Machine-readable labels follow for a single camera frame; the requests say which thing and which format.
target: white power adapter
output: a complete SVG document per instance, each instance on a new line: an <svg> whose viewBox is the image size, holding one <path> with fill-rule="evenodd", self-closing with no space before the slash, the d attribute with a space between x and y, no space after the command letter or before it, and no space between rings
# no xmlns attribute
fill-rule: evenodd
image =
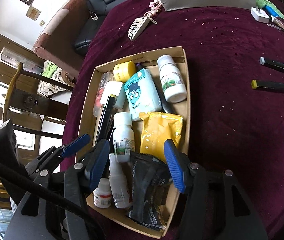
<svg viewBox="0 0 284 240"><path fill-rule="evenodd" d="M259 9L259 8L251 8L251 14L254 17L254 19L258 22L262 23L269 23L269 16L266 14L265 11Z"/></svg>

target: cartoon character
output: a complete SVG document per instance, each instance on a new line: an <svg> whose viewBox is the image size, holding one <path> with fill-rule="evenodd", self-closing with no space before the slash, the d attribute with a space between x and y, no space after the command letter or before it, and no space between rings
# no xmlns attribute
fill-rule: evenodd
<svg viewBox="0 0 284 240"><path fill-rule="evenodd" d="M132 106L134 106L136 101L138 101L140 95L141 95L141 87L138 85L138 82L129 85L129 97Z"/></svg>

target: keychain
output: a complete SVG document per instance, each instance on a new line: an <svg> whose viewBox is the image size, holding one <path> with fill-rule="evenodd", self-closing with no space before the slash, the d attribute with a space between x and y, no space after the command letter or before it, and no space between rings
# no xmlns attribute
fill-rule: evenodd
<svg viewBox="0 0 284 240"><path fill-rule="evenodd" d="M157 24L157 22L153 20L152 17L160 11L161 6L162 3L160 0L154 0L149 5L151 10L146 12L143 17L139 17L134 20L128 31L128 37L131 41L136 40L136 38L140 36L140 34L144 31L149 22Z"/></svg>

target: yellow plastic pouch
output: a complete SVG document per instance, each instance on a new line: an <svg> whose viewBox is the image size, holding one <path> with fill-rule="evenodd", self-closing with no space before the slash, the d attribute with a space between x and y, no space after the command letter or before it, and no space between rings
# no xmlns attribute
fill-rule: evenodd
<svg viewBox="0 0 284 240"><path fill-rule="evenodd" d="M178 147L183 117L177 114L158 112L140 113L139 117L143 120L140 153L154 155L166 163L164 142L167 139L172 139Z"/></svg>

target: black plastic wrapper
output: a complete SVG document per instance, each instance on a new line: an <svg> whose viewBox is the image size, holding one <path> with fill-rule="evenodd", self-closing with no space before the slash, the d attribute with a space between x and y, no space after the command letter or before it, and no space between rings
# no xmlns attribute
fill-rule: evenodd
<svg viewBox="0 0 284 240"><path fill-rule="evenodd" d="M135 222L157 231L165 230L159 206L164 205L172 182L163 161L148 154L130 152L132 166L132 206L127 214Z"/></svg>

